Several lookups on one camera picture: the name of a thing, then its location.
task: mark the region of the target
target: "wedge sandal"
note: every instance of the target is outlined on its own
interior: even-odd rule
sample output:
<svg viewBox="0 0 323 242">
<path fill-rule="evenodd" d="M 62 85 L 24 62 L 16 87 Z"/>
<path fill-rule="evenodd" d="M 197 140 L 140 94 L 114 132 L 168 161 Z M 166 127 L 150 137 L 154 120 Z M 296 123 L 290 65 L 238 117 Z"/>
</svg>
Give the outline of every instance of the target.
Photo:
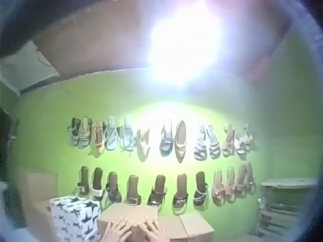
<svg viewBox="0 0 323 242">
<path fill-rule="evenodd" d="M 105 148 L 107 150 L 115 150 L 118 146 L 118 137 L 116 117 L 109 116 L 104 131 Z"/>
<path fill-rule="evenodd" d="M 227 183 L 225 185 L 225 195 L 227 197 L 232 197 L 234 195 L 235 190 L 235 173 L 234 168 L 230 166 L 227 170 Z"/>
<path fill-rule="evenodd" d="M 254 178 L 253 178 L 253 171 L 252 171 L 252 165 L 250 162 L 246 163 L 246 177 L 244 180 L 244 188 L 247 191 L 252 190 L 252 187 L 254 186 Z"/>
<path fill-rule="evenodd" d="M 141 196 L 138 194 L 139 177 L 130 175 L 128 179 L 127 203 L 129 205 L 140 205 Z"/>
<path fill-rule="evenodd" d="M 106 184 L 107 197 L 111 203 L 122 202 L 122 196 L 118 187 L 118 175 L 115 172 L 109 173 L 109 182 Z"/>
<path fill-rule="evenodd" d="M 183 173 L 177 176 L 177 191 L 173 197 L 173 207 L 183 208 L 187 204 L 187 200 L 187 175 Z"/>
<path fill-rule="evenodd" d="M 225 156 L 230 156 L 233 154 L 233 139 L 234 139 L 234 129 L 232 124 L 224 126 L 224 130 L 227 133 L 227 137 L 222 144 L 222 154 Z"/>
<path fill-rule="evenodd" d="M 217 202 L 221 202 L 223 200 L 224 193 L 225 188 L 222 184 L 222 170 L 217 169 L 214 172 L 213 177 L 212 196 Z"/>
<path fill-rule="evenodd" d="M 235 191 L 242 193 L 244 191 L 244 180 L 247 174 L 247 167 L 245 164 L 241 164 L 238 170 L 238 177 L 235 184 Z"/>
<path fill-rule="evenodd" d="M 148 199 L 148 205 L 159 206 L 163 203 L 167 188 L 165 187 L 166 177 L 164 175 L 158 175 L 156 177 L 155 185 L 151 189 L 151 194 Z"/>
<path fill-rule="evenodd" d="M 195 206 L 203 206 L 208 196 L 208 185 L 205 182 L 204 171 L 196 174 L 196 190 L 193 197 Z"/>
<path fill-rule="evenodd" d="M 72 118 L 71 125 L 68 127 L 68 130 L 71 132 L 71 143 L 74 146 L 78 146 L 80 142 L 80 127 L 81 120 L 79 118 Z"/>
<path fill-rule="evenodd" d="M 161 130 L 161 142 L 159 145 L 160 153 L 162 156 L 169 155 L 174 146 L 173 126 L 172 120 L 167 118 L 164 120 L 164 125 Z"/>
<path fill-rule="evenodd" d="M 212 125 L 207 126 L 207 135 L 210 139 L 210 147 L 208 148 L 208 151 L 210 153 L 210 156 L 212 159 L 216 159 L 220 154 L 220 143 L 216 137 L 216 134 L 214 132 L 214 128 Z"/>
<path fill-rule="evenodd" d="M 92 195 L 95 201 L 102 201 L 102 198 L 104 195 L 104 190 L 102 189 L 101 180 L 102 180 L 102 169 L 97 167 L 94 170 L 93 184 L 92 184 Z"/>
<path fill-rule="evenodd" d="M 202 160 L 206 160 L 207 158 L 205 141 L 206 141 L 205 126 L 200 125 L 199 131 L 197 133 L 196 144 L 194 147 L 194 157 L 196 160 L 202 161 Z"/>
<path fill-rule="evenodd" d="M 81 167 L 81 181 L 77 183 L 80 196 L 86 197 L 89 192 L 89 168 L 86 166 Z"/>
<path fill-rule="evenodd" d="M 182 163 L 186 153 L 186 124 L 183 120 L 177 124 L 175 151 L 177 160 Z"/>
</svg>

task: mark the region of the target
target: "sandal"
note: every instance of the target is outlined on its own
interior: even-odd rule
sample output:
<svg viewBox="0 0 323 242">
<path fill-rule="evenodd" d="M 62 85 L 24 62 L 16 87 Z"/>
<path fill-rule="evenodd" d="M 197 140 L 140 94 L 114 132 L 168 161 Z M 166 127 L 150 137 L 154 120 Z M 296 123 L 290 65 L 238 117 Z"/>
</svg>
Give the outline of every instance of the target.
<svg viewBox="0 0 323 242">
<path fill-rule="evenodd" d="M 85 148 L 90 144 L 92 132 L 92 119 L 89 117 L 83 118 L 83 123 L 80 131 L 80 143 L 82 148 Z"/>
<path fill-rule="evenodd" d="M 176 157 L 180 163 L 182 163 L 186 153 L 186 124 L 182 120 L 177 124 L 175 135 L 175 151 Z"/>
<path fill-rule="evenodd" d="M 224 185 L 222 184 L 222 170 L 217 169 L 214 172 L 212 196 L 219 202 L 223 199 L 225 193 Z"/>
<path fill-rule="evenodd" d="M 174 146 L 174 137 L 173 137 L 173 126 L 172 120 L 167 118 L 164 120 L 164 125 L 161 130 L 161 142 L 160 142 L 160 152 L 161 155 L 167 156 L 169 155 Z"/>
<path fill-rule="evenodd" d="M 224 131 L 227 133 L 227 137 L 222 144 L 222 153 L 225 156 L 229 156 L 233 154 L 234 129 L 232 124 L 228 124 L 227 126 L 225 126 Z"/>
<path fill-rule="evenodd" d="M 207 199 L 208 185 L 205 182 L 205 174 L 200 171 L 196 174 L 196 190 L 194 193 L 193 203 L 195 206 L 202 206 Z"/>
<path fill-rule="evenodd" d="M 183 208 L 187 200 L 187 175 L 183 173 L 177 176 L 177 191 L 173 198 L 174 208 Z"/>
<path fill-rule="evenodd" d="M 200 125 L 199 132 L 197 134 L 195 148 L 194 148 L 194 157 L 196 160 L 202 161 L 202 160 L 205 160 L 207 157 L 205 140 L 206 140 L 205 126 Z"/>
<path fill-rule="evenodd" d="M 93 134 L 95 146 L 99 153 L 102 154 L 104 151 L 103 122 L 97 122 L 97 124 L 93 127 Z"/>
<path fill-rule="evenodd" d="M 230 166 L 227 170 L 227 183 L 225 185 L 225 195 L 232 197 L 235 189 L 234 168 Z"/>
<path fill-rule="evenodd" d="M 72 118 L 71 126 L 68 127 L 68 130 L 71 132 L 71 143 L 74 146 L 77 146 L 80 141 L 80 126 L 81 126 L 81 120 L 79 118 Z"/>
<path fill-rule="evenodd" d="M 127 203 L 129 205 L 140 205 L 141 196 L 138 194 L 138 180 L 136 175 L 130 175 L 128 179 Z"/>
<path fill-rule="evenodd" d="M 254 178 L 253 178 L 253 171 L 252 171 L 252 165 L 250 162 L 246 163 L 246 177 L 244 180 L 244 188 L 247 191 L 250 191 L 254 185 Z"/>
<path fill-rule="evenodd" d="M 158 175 L 156 177 L 155 185 L 151 189 L 151 194 L 148 199 L 148 205 L 159 206 L 163 203 L 167 188 L 165 187 L 166 177 L 164 175 Z"/>
<path fill-rule="evenodd" d="M 109 173 L 109 182 L 106 184 L 107 197 L 112 203 L 120 203 L 122 196 L 118 188 L 118 175 L 115 172 Z"/>
<path fill-rule="evenodd" d="M 125 116 L 125 122 L 123 125 L 123 136 L 121 142 L 121 148 L 132 152 L 136 147 L 136 136 L 132 130 L 132 119 L 130 115 Z"/>
<path fill-rule="evenodd" d="M 247 167 L 245 164 L 241 164 L 238 170 L 238 177 L 235 184 L 235 190 L 239 193 L 242 193 L 244 190 L 244 180 L 247 173 Z"/>
<path fill-rule="evenodd" d="M 206 132 L 210 139 L 210 147 L 208 151 L 210 153 L 211 158 L 215 159 L 220 153 L 220 143 L 216 137 L 216 134 L 214 132 L 214 128 L 212 125 L 207 126 Z"/>
<path fill-rule="evenodd" d="M 92 184 L 92 195 L 95 201 L 102 201 L 104 191 L 101 185 L 102 169 L 97 167 L 94 170 L 93 184 Z"/>
<path fill-rule="evenodd" d="M 116 117 L 109 116 L 104 131 L 105 147 L 107 150 L 115 150 L 118 146 L 118 132 Z"/>
<path fill-rule="evenodd" d="M 86 197 L 89 192 L 89 168 L 86 166 L 81 167 L 81 181 L 77 183 L 79 195 Z"/>
</svg>

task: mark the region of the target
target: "finger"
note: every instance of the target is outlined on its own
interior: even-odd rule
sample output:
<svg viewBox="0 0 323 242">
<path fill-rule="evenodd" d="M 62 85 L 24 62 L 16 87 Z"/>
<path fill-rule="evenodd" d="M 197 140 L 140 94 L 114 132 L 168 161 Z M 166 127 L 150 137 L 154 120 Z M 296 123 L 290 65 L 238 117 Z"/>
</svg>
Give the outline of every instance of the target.
<svg viewBox="0 0 323 242">
<path fill-rule="evenodd" d="M 153 231 L 153 232 L 157 232 L 157 228 L 155 226 L 155 224 L 153 222 L 151 222 L 150 220 L 148 220 L 148 218 L 146 218 L 146 223 L 148 228 Z"/>
<path fill-rule="evenodd" d="M 132 234 L 131 231 L 126 232 L 120 239 L 120 242 L 125 242 L 125 240 Z"/>
</svg>

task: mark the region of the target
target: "white box with black print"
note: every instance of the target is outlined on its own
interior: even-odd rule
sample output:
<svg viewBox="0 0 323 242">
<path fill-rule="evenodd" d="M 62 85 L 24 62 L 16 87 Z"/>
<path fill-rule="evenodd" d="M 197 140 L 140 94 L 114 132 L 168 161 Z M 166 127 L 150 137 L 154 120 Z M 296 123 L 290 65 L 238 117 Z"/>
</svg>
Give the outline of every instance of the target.
<svg viewBox="0 0 323 242">
<path fill-rule="evenodd" d="M 96 219 L 100 203 L 69 195 L 50 200 L 57 236 L 60 242 L 98 242 Z"/>
</svg>

